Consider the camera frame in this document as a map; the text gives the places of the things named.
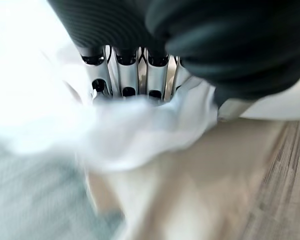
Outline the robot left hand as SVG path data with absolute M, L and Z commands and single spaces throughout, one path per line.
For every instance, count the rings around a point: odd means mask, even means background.
M 300 120 L 300 0 L 51 0 L 51 8 L 98 89 L 162 98 L 198 77 L 214 90 L 219 117 Z

